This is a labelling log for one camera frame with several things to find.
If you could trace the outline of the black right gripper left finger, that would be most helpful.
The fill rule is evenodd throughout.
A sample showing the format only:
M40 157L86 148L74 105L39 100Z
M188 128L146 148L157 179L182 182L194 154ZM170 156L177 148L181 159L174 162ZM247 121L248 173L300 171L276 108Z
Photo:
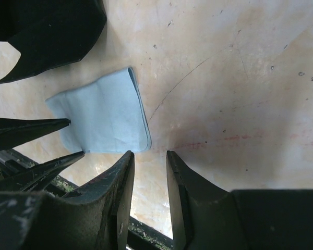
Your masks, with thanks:
M44 189L0 191L0 249L125 249L134 173L127 151L62 197Z

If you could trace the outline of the black glasses case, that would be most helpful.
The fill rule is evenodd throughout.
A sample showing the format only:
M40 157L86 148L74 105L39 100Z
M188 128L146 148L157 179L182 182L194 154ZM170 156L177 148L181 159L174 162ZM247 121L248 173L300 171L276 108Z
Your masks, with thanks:
M20 53L0 84L81 61L106 22L99 1L0 1L0 42Z

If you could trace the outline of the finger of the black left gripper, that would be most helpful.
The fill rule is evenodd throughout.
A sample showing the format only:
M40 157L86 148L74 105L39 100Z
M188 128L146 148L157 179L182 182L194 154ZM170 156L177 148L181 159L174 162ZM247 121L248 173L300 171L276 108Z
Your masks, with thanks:
M22 173L0 180L0 191L43 190L63 170L83 158L84 155L85 153L80 151L28 168Z
M0 118L0 151L38 139L69 124L70 120L67 118L39 120Z

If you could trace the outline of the light blue lens cloth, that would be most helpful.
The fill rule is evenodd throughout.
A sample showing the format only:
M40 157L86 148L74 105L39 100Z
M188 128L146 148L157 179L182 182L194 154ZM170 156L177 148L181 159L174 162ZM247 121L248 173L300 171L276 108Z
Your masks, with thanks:
M45 101L70 125L59 134L71 153L134 153L151 148L151 135L132 67L62 91Z

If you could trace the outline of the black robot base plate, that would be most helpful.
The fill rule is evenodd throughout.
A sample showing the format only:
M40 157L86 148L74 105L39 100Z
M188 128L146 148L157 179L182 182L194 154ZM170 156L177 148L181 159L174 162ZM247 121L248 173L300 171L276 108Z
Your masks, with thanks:
M14 149L0 152L0 168L4 177L10 177L38 163ZM56 175L45 190L62 197L78 186ZM156 229L130 217L128 223L127 249L172 249L173 240Z

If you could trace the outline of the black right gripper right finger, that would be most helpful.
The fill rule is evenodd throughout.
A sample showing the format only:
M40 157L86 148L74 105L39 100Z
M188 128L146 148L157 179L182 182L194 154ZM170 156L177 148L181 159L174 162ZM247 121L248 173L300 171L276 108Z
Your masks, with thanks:
M226 191L166 154L175 249L313 249L313 190Z

